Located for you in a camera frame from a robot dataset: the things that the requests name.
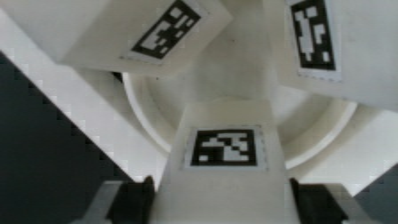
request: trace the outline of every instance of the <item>white block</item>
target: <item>white block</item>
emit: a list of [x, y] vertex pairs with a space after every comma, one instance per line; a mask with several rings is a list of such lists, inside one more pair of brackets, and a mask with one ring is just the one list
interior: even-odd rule
[[187, 107], [155, 198], [155, 224], [299, 224], [265, 101]]
[[398, 111], [398, 1], [263, 3], [281, 83]]
[[166, 76], [178, 73], [231, 15], [215, 0], [0, 0], [57, 62]]

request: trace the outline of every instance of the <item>black and white square marker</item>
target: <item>black and white square marker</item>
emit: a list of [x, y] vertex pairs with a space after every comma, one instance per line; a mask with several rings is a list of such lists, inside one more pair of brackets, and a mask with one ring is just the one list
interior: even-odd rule
[[301, 67], [336, 70], [327, 0], [302, 0], [290, 5]]
[[157, 61], [166, 58], [199, 20], [199, 12], [185, 0], [176, 0], [132, 47], [130, 52], [135, 59], [146, 61], [148, 58], [153, 58]]
[[258, 126], [198, 129], [189, 144], [187, 167], [265, 167], [263, 135]]

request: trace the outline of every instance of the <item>gray floor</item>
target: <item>gray floor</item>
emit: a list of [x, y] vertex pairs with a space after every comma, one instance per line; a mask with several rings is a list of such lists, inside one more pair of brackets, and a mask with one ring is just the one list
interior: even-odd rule
[[[0, 223], [66, 224], [103, 180], [128, 180], [96, 145], [0, 56]], [[357, 195], [372, 217], [398, 223], [398, 167]]]

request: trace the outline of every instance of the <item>white panel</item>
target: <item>white panel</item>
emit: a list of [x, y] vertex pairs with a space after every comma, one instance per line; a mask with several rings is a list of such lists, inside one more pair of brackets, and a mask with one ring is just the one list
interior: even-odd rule
[[150, 76], [178, 73], [231, 21], [213, 0], [0, 3], [57, 62]]
[[398, 111], [398, 2], [263, 3], [281, 83]]

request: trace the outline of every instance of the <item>black rectangle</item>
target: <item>black rectangle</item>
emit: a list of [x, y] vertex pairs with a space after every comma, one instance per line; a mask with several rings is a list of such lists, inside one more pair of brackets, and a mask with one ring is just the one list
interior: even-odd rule
[[[304, 0], [292, 5], [292, 19], [301, 67], [334, 71], [336, 58], [325, 0]], [[317, 26], [324, 30], [322, 33], [317, 33]]]

